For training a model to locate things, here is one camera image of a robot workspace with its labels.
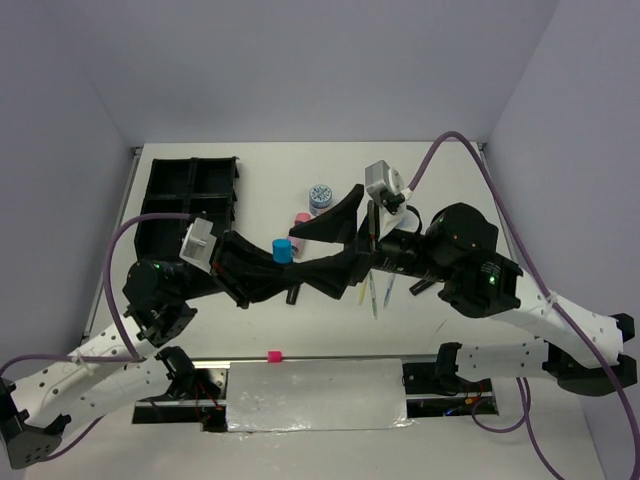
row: black organizer box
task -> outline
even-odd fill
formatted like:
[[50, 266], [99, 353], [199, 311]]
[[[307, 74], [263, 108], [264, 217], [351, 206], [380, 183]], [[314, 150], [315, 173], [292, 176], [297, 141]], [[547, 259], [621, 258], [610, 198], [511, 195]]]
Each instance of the black organizer box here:
[[[235, 220], [237, 157], [154, 160], [140, 213], [206, 212], [221, 234]], [[138, 258], [178, 256], [187, 222], [148, 220], [138, 225], [135, 237]]]

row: cable tie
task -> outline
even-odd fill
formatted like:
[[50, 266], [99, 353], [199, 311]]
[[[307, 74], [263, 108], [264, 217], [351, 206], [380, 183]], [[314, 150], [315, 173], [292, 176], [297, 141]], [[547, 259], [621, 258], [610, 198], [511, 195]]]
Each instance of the cable tie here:
[[87, 375], [89, 375], [90, 377], [93, 376], [94, 372], [91, 369], [91, 367], [87, 365], [87, 362], [85, 362], [84, 359], [82, 358], [82, 354], [80, 353], [79, 348], [76, 348], [76, 354], [73, 357], [71, 357], [71, 360], [73, 361], [73, 363], [75, 363], [77, 366], [79, 366], [85, 372], [87, 372]]
[[553, 310], [553, 306], [558, 303], [558, 294], [556, 292], [554, 292], [553, 290], [549, 291], [549, 296], [545, 297], [545, 301], [547, 302], [547, 305], [544, 309], [544, 315], [543, 318], [547, 318], [547, 315], [549, 315], [549, 312], [551, 312], [551, 310]]

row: small pink cube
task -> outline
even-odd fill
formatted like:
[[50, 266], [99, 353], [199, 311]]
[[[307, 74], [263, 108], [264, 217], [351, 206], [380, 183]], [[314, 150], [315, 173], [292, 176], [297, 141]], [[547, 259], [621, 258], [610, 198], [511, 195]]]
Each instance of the small pink cube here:
[[267, 363], [282, 362], [282, 352], [280, 350], [271, 350], [267, 352]]

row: gray wall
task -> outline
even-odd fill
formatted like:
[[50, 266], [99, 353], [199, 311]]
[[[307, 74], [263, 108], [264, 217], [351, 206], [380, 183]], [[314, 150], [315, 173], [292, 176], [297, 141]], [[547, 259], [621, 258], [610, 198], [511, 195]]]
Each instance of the gray wall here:
[[130, 142], [486, 139], [557, 0], [60, 0]]
[[[40, 4], [0, 2], [0, 65], [4, 362], [78, 344], [130, 155]], [[5, 457], [0, 477], [18, 478]]]
[[[638, 322], [639, 25], [637, 0], [562, 0], [489, 141], [492, 171], [552, 288]], [[640, 354], [637, 341], [627, 347]], [[628, 393], [640, 412], [640, 388]], [[617, 397], [584, 407], [607, 478], [629, 478]]]

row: white table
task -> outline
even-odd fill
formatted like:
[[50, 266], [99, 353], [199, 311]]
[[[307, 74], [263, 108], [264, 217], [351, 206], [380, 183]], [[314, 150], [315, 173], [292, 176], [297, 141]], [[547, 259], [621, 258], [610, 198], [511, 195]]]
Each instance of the white table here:
[[[151, 144], [144, 147], [124, 217], [139, 214], [155, 158], [238, 156], [240, 179], [235, 229], [266, 250], [286, 235], [296, 213], [306, 211], [309, 187], [329, 185], [336, 199], [364, 181], [364, 168], [380, 159], [396, 167], [408, 182], [427, 143], [243, 143]], [[480, 173], [461, 145], [445, 144], [422, 179], [411, 203], [427, 224], [443, 207], [466, 202], [500, 225], [496, 207]], [[364, 213], [365, 201], [360, 209]], [[116, 251], [113, 278], [120, 289], [135, 261], [134, 231]], [[339, 250], [308, 242], [303, 259]], [[498, 251], [508, 255], [504, 235]], [[386, 274], [375, 274], [379, 301]], [[431, 289], [412, 297], [413, 279], [398, 277], [390, 306], [374, 320], [370, 303], [357, 305], [358, 289], [335, 301], [303, 286], [295, 307], [284, 294], [248, 310], [224, 295], [189, 302], [199, 310], [173, 343], [192, 358], [262, 357], [268, 350], [285, 356], [400, 355], [436, 353], [441, 343], [477, 345], [526, 341], [525, 332], [490, 320], [458, 315]], [[101, 298], [93, 332], [110, 322]], [[500, 418], [513, 423], [520, 411], [513, 380], [495, 380]], [[602, 479], [595, 450], [577, 398], [547, 381], [533, 382], [533, 419], [542, 448], [570, 478]], [[496, 436], [469, 418], [420, 419], [393, 431], [305, 432], [292, 434], [204, 434], [195, 425], [131, 426], [131, 408], [107, 417], [72, 453], [28, 471], [30, 480], [73, 476], [158, 478], [212, 475], [232, 478], [550, 478], [537, 460], [524, 430]]]

